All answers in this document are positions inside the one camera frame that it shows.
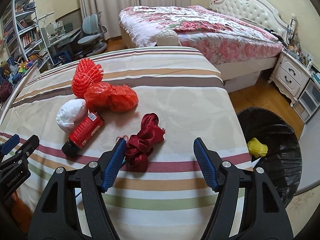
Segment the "striped tablecloth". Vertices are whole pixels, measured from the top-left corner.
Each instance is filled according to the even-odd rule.
[[[193,154],[194,139],[201,137],[223,159],[251,169],[244,136],[219,71],[199,51],[186,47],[128,49],[92,59],[101,64],[104,81],[127,84],[137,92],[137,108],[122,114],[100,113],[106,125],[74,162],[60,150],[68,135],[55,118],[64,103],[76,98],[71,81],[77,62],[30,82],[0,126],[2,141],[15,133],[21,143],[32,134],[40,138],[40,146],[29,158],[31,177],[19,188],[19,196],[34,210],[57,167],[77,169],[97,160],[113,148],[118,136],[137,134],[144,114],[156,113],[159,126],[166,131],[165,141],[156,145],[149,157],[147,172],[127,172],[124,166],[103,198],[121,239],[200,239],[217,194],[205,184]],[[240,190],[232,234],[240,225],[243,196]],[[78,212],[83,232],[89,234],[81,201]]]

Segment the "gray chair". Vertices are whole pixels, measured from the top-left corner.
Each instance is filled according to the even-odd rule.
[[[82,51],[81,54],[83,54],[86,57],[90,57],[93,55],[97,55],[102,53],[107,49],[107,44],[105,42],[101,42],[103,39],[103,35],[107,32],[107,29],[105,26],[101,26],[103,29],[102,33],[99,33],[99,18],[97,14],[92,14],[91,16],[87,16],[83,22],[82,22],[82,30],[86,34],[91,34],[89,36],[85,36],[82,39],[78,41],[78,44],[80,45],[87,45],[91,44],[89,48]]]

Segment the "dark red ribbon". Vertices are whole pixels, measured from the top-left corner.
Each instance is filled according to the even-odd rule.
[[[164,129],[158,126],[156,114],[145,114],[141,121],[141,130],[131,135],[127,142],[125,160],[136,172],[145,172],[148,168],[148,156],[156,143],[164,141]]]

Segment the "black bin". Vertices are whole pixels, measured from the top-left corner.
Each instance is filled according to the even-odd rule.
[[[301,151],[294,130],[281,117],[260,107],[246,108],[237,113],[237,117],[247,143],[255,137],[268,146],[268,154],[256,167],[266,171],[287,206],[298,189],[302,171]]]

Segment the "floral bedspread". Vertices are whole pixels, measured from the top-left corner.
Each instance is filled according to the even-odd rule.
[[[134,6],[119,19],[138,47],[155,46],[159,31],[172,29],[182,46],[198,49],[213,65],[269,58],[283,48],[271,33],[201,6]]]

